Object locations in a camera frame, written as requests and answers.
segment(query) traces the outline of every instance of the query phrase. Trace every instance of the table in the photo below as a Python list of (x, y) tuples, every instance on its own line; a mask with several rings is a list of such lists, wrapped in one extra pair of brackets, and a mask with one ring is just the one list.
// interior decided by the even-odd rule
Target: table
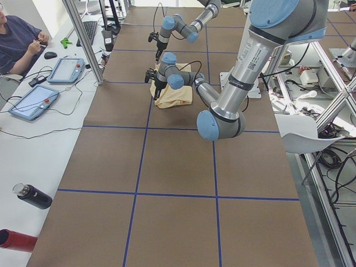
[[(97, 21), (100, 17), (101, 15), (85, 16), (83, 20)], [(45, 50), (45, 52), (56, 52), (58, 57), (45, 60), (43, 58), (45, 52), (42, 53), (36, 64), (29, 71), (29, 74), (39, 71), (44, 66), (54, 67), (60, 57), (86, 58), (82, 48), (75, 45), (77, 41), (75, 31), (69, 37), (73, 44), (69, 44), (68, 49), (65, 50), (60, 44), (60, 40), (68, 34), (71, 28), (72, 23), (70, 21), (65, 23)], [(101, 50), (101, 47), (104, 48), (99, 26), (92, 47), (94, 52)], [(81, 77), (87, 72), (88, 70), (84, 70)], [(23, 96), (31, 89), (28, 81), (24, 80), (18, 86), (14, 93), (15, 96)], [(43, 85), (59, 91), (68, 87), (67, 85), (50, 85), (48, 82), (44, 82)], [(69, 127), (81, 128), (83, 118), (90, 107), (97, 87), (94, 75), (90, 72), (77, 86), (83, 94), (76, 107), (75, 104), (80, 96), (80, 91), (75, 88), (61, 93), (57, 101), (51, 106), (51, 108), (64, 113), (70, 113), (74, 109), (72, 115), (64, 116), (56, 111), (48, 110), (35, 121), (29, 122), (20, 120), (5, 112), (0, 113), (0, 127), (5, 132), (28, 137)], [(9, 108), (10, 104), (6, 104), (2, 111), (7, 111)], [(38, 236), (49, 210), (40, 210), (17, 199), (16, 195), (12, 193), (12, 187), (18, 182), (32, 184), (54, 197), (79, 132), (79, 130), (67, 130), (30, 140), (0, 132), (0, 150), (3, 153), (0, 162), (0, 168), (2, 169), (0, 188), (0, 201), (2, 203), (0, 207), (1, 229), (10, 229)], [(0, 265), (25, 266), (30, 256), (30, 253), (1, 249)]]
[[(187, 22), (202, 12), (165, 10)], [(128, 11), (28, 267), (318, 266), (267, 93), (250, 101), (241, 136), (217, 142), (197, 133), (197, 95), (152, 103), (154, 11)], [(222, 9), (196, 43), (172, 38), (167, 51), (200, 60), (217, 87), (244, 24), (242, 10)]]

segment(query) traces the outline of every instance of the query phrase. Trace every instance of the keyboard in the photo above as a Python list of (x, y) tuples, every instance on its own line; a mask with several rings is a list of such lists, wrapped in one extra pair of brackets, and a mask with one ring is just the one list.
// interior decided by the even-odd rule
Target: keyboard
[[(89, 37), (90, 44), (92, 45), (94, 42), (94, 36), (96, 33), (96, 29), (98, 27), (98, 23), (96, 21), (84, 21), (83, 25), (84, 25), (85, 31), (87, 32), (87, 35)], [(77, 41), (77, 46), (81, 46), (79, 39)]]

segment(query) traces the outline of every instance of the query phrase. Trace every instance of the white desk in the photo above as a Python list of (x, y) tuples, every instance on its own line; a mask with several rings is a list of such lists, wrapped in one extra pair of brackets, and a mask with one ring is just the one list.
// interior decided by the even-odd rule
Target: white desk
[[(97, 21), (99, 18), (100, 16), (96, 15), (85, 17), (83, 20)], [(77, 35), (75, 31), (69, 37), (73, 44), (69, 44), (68, 49), (65, 50), (60, 43), (60, 40), (68, 34), (71, 28), (72, 23), (70, 21), (65, 23), (29, 71), (29, 74), (39, 71), (43, 66), (54, 67), (57, 60), (64, 56), (81, 57), (88, 64), (83, 49), (76, 47)], [(98, 26), (92, 47), (94, 53), (101, 50), (101, 47), (104, 48), (100, 26)], [(58, 57), (50, 60), (44, 59), (43, 55), (47, 51), (56, 52)], [(97, 53), (96, 56), (99, 60), (101, 52)], [(23, 81), (15, 91), (14, 96), (23, 96), (28, 92), (31, 89), (28, 85), (29, 81), (30, 79)], [(59, 91), (68, 87), (68, 85), (50, 85), (47, 81), (43, 85)], [(83, 95), (70, 116), (47, 110), (41, 117), (29, 122), (18, 119), (9, 113), (0, 113), (0, 127), (5, 132), (28, 137), (53, 130), (79, 128), (82, 126), (83, 119), (90, 107), (96, 86), (97, 83), (92, 72), (78, 83), (77, 87), (83, 91)], [(73, 87), (70, 91), (61, 93), (51, 108), (70, 113), (79, 95), (80, 92)], [(10, 104), (6, 104), (2, 111), (7, 111), (10, 106)], [(0, 161), (0, 229), (38, 236), (49, 209), (40, 210), (17, 199), (16, 195), (12, 193), (12, 187), (18, 182), (32, 184), (49, 196), (54, 197), (79, 133), (79, 130), (67, 130), (27, 140), (0, 132), (0, 151), (2, 153)], [(30, 256), (30, 253), (0, 249), (0, 266), (24, 267)]]

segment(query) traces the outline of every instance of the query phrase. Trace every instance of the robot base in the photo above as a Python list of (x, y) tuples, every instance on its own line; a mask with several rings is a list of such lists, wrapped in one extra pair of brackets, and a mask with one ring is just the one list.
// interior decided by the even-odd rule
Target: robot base
[[(226, 83), (226, 80), (228, 79), (230, 72), (221, 72), (220, 73), (220, 84), (221, 84), (221, 90), (224, 89), (224, 84)], [(247, 94), (249, 98), (261, 98), (261, 92), (260, 89), (258, 88), (258, 80), (255, 81), (254, 87), (249, 91)]]

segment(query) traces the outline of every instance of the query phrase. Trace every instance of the computer mouse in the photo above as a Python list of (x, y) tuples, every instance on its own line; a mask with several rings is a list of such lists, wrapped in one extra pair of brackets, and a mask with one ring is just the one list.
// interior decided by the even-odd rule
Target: computer mouse
[(51, 58), (54, 58), (54, 57), (57, 57), (57, 54), (54, 53), (54, 52), (46, 52), (46, 53), (44, 54), (44, 58), (47, 59), (47, 60), (49, 60), (49, 59), (51, 59)]

